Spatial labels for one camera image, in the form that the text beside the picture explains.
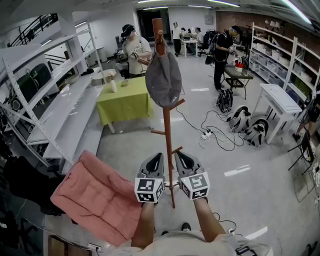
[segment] black backpack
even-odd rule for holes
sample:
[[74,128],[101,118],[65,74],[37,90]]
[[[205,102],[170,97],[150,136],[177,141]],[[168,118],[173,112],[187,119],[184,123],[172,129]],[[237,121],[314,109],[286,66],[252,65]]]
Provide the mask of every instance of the black backpack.
[[231,110],[233,101],[234,97],[229,91],[221,90],[216,100],[216,105],[222,113],[227,113]]
[[[211,43],[210,43],[209,53],[208,53],[208,55],[207,55],[207,57],[205,59],[205,64],[206,65],[210,65],[210,64],[215,62],[215,59],[216,59],[215,58],[216,44],[217,44],[217,41],[218,41],[218,38],[219,38],[220,35],[224,35],[225,38],[227,38],[227,34],[224,33],[224,32],[221,33],[221,34],[218,33],[213,37],[213,39],[211,40]],[[228,53],[226,52],[226,59],[223,60],[223,61],[219,61],[219,62],[224,62],[224,61],[227,60],[227,58],[228,58]]]

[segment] small table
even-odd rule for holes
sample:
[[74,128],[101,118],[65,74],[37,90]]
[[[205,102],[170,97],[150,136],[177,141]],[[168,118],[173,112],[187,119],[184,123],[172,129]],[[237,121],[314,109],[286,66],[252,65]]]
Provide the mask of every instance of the small table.
[[137,77],[116,82],[117,92],[106,84],[96,100],[102,126],[109,125],[111,132],[116,133],[112,122],[136,118],[153,118],[154,108],[149,96],[144,77]]
[[[243,84],[239,79],[247,79],[248,81]],[[254,79],[253,75],[250,74],[247,70],[242,69],[242,72],[238,72],[236,70],[236,67],[233,65],[226,65],[224,67],[224,72],[223,72],[223,81],[225,80],[231,87],[231,91],[233,88],[244,88],[244,93],[245,97],[244,99],[247,99],[247,90],[246,86],[249,83],[249,80]]]
[[198,58],[198,40],[182,40],[184,43],[184,58],[187,58],[187,45],[186,44],[195,44],[195,57]]
[[264,98],[269,104],[269,107],[265,113],[266,115],[268,115],[270,107],[279,115],[279,122],[266,141],[269,144],[276,135],[281,125],[284,122],[293,122],[298,117],[297,113],[300,113],[302,109],[279,85],[261,83],[260,86],[261,93],[252,111],[252,115],[254,115],[257,109],[260,98]]

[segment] wooden coat rack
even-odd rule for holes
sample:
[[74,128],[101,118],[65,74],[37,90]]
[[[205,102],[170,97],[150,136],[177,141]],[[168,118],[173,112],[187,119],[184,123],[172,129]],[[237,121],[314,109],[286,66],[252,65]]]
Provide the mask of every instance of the wooden coat rack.
[[[165,45],[163,42],[162,19],[161,18],[153,19],[152,25],[153,25],[154,41],[156,42],[156,52],[161,56],[161,55],[165,54]],[[143,60],[143,59],[138,59],[138,62],[142,63],[144,65],[149,65],[149,62],[146,60]],[[160,130],[152,130],[151,131],[151,133],[153,133],[153,134],[165,135],[166,154],[167,154],[168,169],[169,169],[169,186],[166,186],[166,187],[169,187],[169,189],[170,189],[173,208],[176,208],[173,190],[174,190],[174,186],[177,186],[178,184],[173,185],[172,174],[173,174],[174,166],[172,164],[172,155],[174,153],[176,153],[177,151],[182,150],[183,147],[180,146],[177,149],[172,151],[170,111],[184,102],[185,102],[184,99],[180,99],[175,104],[175,106],[163,107],[162,111],[163,111],[164,131],[160,131]]]

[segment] white t-shirt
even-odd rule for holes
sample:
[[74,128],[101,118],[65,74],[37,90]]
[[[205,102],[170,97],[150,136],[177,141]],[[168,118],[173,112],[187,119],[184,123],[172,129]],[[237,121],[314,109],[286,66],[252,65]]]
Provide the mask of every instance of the white t-shirt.
[[173,39],[180,39],[181,29],[177,26],[172,28],[173,31]]
[[136,49],[138,51],[138,54],[145,53],[145,52],[151,53],[149,42],[141,36],[136,35],[132,41],[127,39],[123,43],[122,50],[128,56],[129,73],[134,75],[143,74],[147,70],[146,65],[140,64],[139,62],[137,62],[136,59],[130,58],[131,53]]
[[202,36],[201,32],[199,32],[196,35],[196,39],[198,40],[198,46],[202,46],[202,43],[204,42],[204,37]]
[[[218,235],[213,242],[205,242],[200,231],[173,231],[156,238],[144,250],[138,247],[118,248],[112,256],[237,256],[227,239],[228,235]],[[241,246],[248,246],[258,256],[273,256],[273,250],[262,243],[237,236]]]

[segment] green tablecloth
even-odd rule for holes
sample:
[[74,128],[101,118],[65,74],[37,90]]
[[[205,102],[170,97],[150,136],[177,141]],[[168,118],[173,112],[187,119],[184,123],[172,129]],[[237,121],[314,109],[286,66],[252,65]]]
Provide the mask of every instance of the green tablecloth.
[[110,122],[135,118],[153,118],[154,108],[149,96],[144,77],[116,82],[117,92],[112,92],[111,85],[106,84],[96,100],[102,126]]

